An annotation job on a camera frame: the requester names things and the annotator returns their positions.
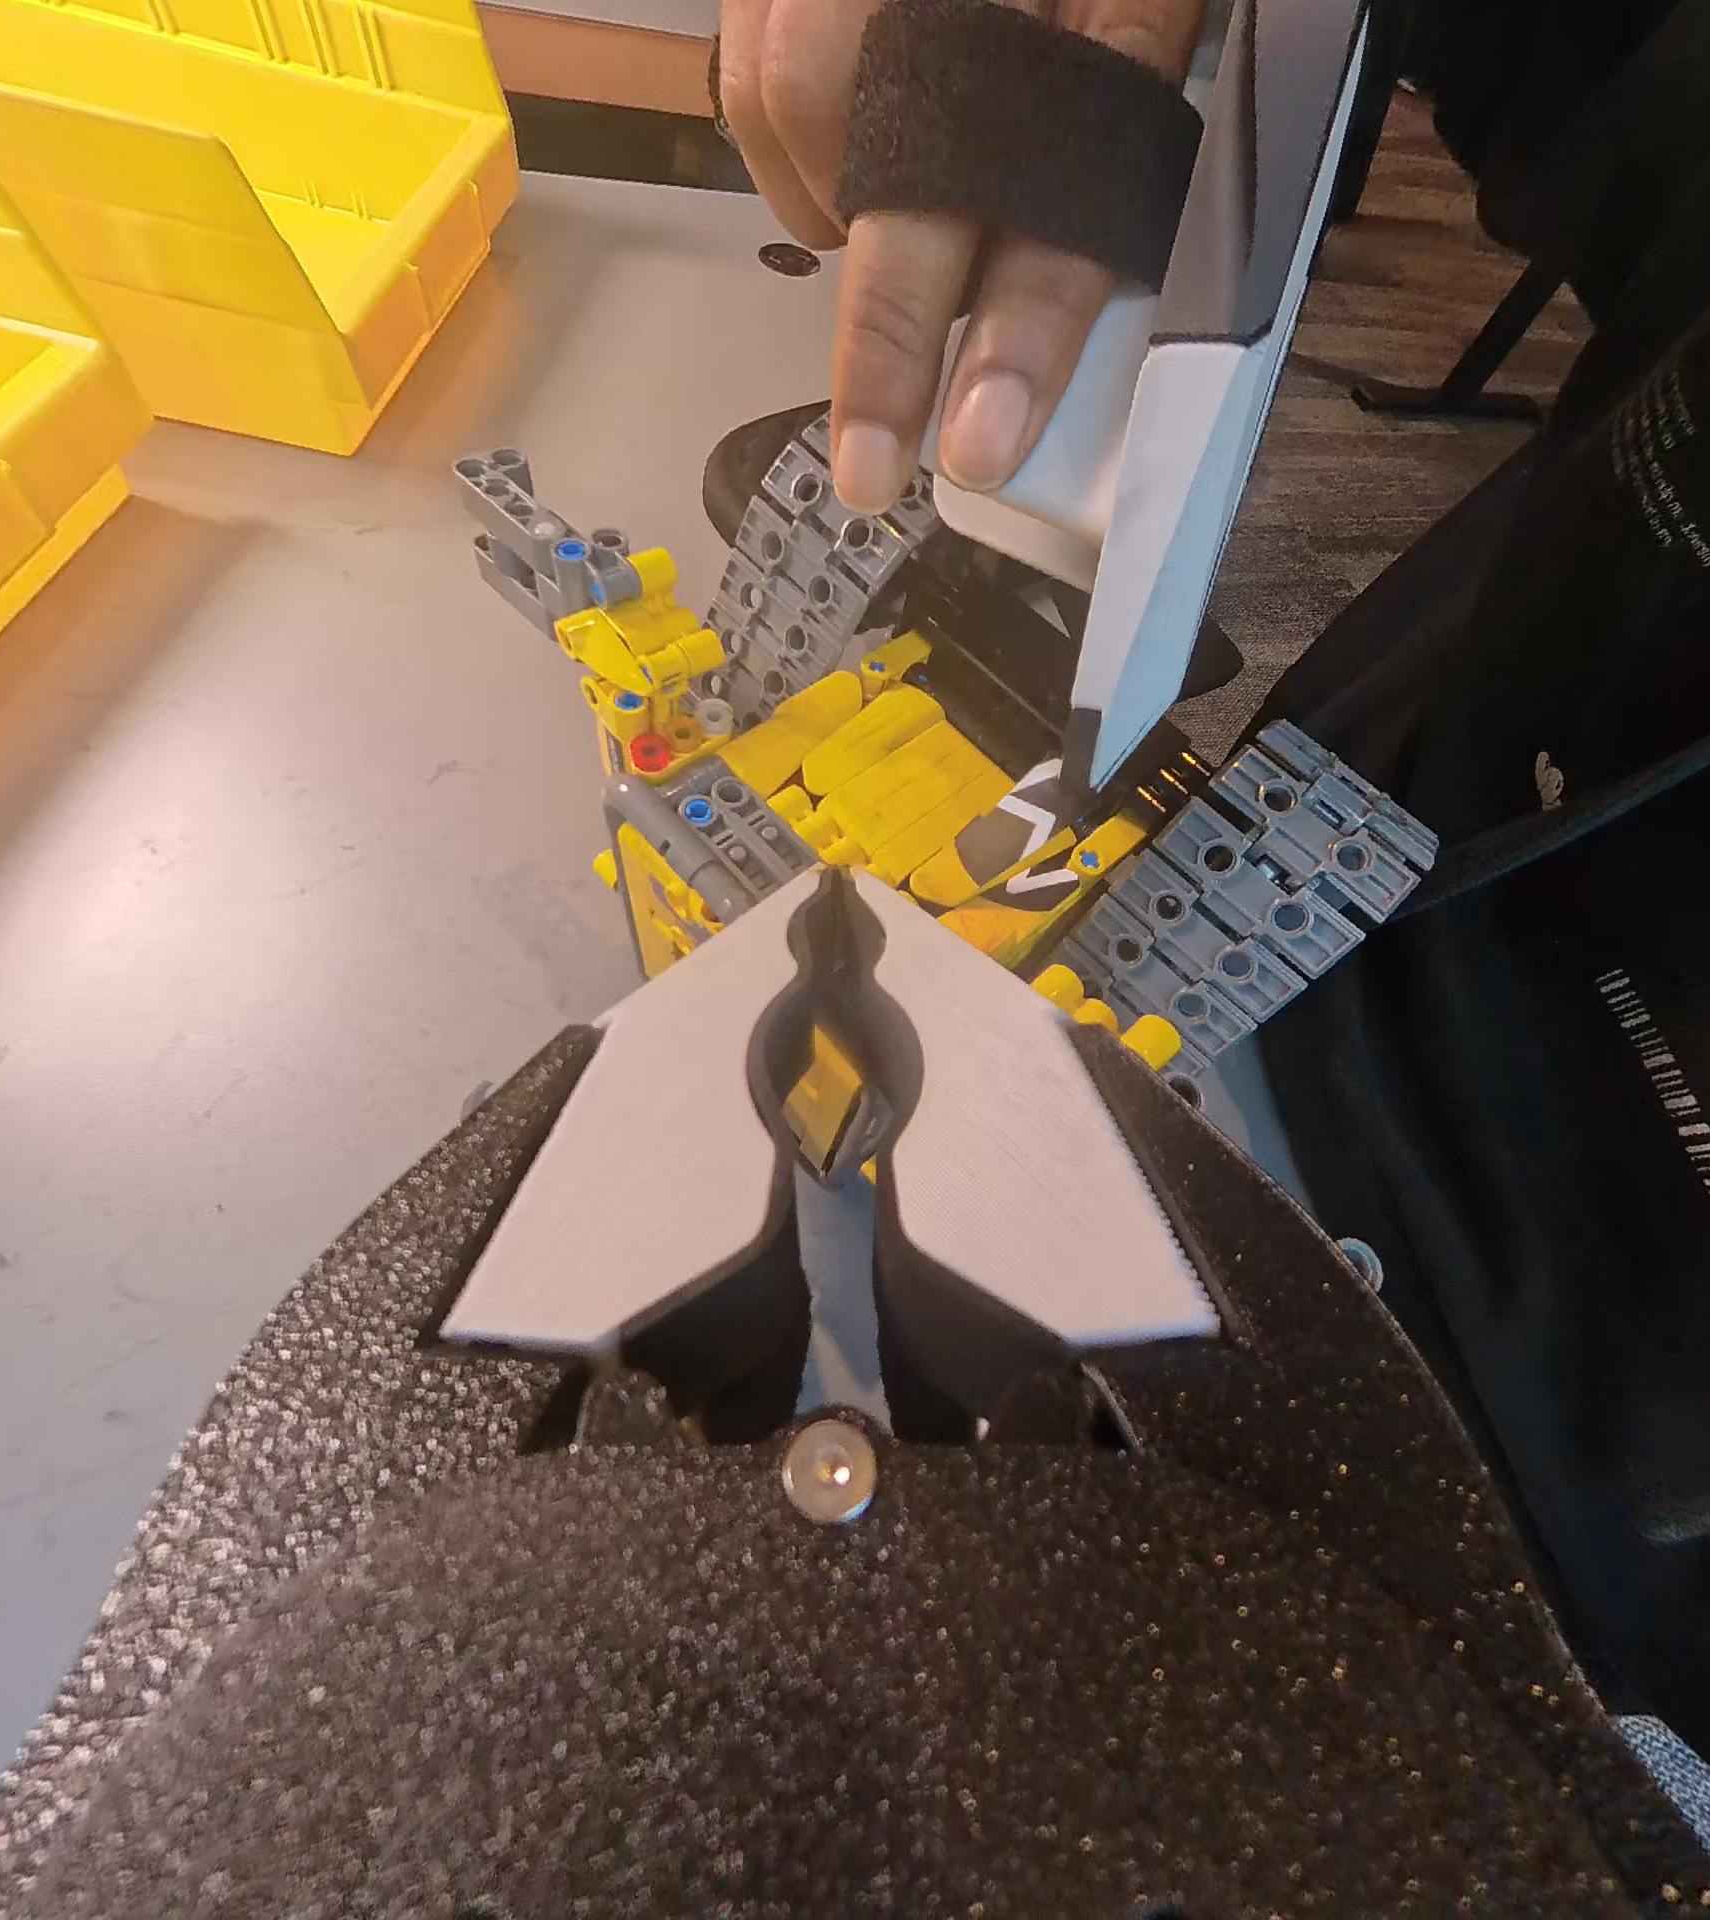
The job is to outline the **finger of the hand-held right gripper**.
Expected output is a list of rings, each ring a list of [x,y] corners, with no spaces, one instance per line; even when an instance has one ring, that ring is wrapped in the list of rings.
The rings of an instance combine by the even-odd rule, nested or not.
[[[1277,341],[1149,350],[1071,694],[1068,778],[1084,792],[1183,697],[1285,357]]]

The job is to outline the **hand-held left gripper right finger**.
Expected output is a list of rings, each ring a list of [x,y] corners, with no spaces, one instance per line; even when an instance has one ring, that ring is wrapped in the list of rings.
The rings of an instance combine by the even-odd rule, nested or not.
[[[848,1016],[897,1124],[878,1282],[913,1367],[1215,1339],[1218,1309],[1084,1062],[1088,1030],[864,872]]]

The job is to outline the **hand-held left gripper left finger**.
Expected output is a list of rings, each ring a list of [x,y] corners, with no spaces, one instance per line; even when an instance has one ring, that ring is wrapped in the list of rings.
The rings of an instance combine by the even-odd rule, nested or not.
[[[786,882],[602,1016],[446,1340],[768,1363],[807,1327],[785,1105],[813,1058],[807,920],[824,881]]]

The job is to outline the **yellow tracked brick vehicle model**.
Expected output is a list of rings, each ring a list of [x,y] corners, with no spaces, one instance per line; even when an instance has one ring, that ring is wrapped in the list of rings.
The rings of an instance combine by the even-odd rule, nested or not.
[[[608,850],[646,978],[822,864],[870,874],[1107,1028],[1180,1097],[1387,924],[1439,836],[1294,725],[1221,768],[1158,722],[1088,799],[1064,727],[905,581],[949,533],[918,477],[832,490],[828,416],[768,469],[697,614],[662,548],[581,533],[515,446],[455,463],[482,579],[579,669]]]

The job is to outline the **person's right hand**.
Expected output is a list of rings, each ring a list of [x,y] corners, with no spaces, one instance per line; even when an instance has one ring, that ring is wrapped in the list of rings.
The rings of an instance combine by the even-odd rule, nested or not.
[[[1099,263],[951,213],[832,213],[860,43],[876,4],[724,2],[719,101],[753,187],[802,246],[843,246],[830,469],[889,509],[939,420],[939,473],[1006,486],[1045,435],[1118,281]]]

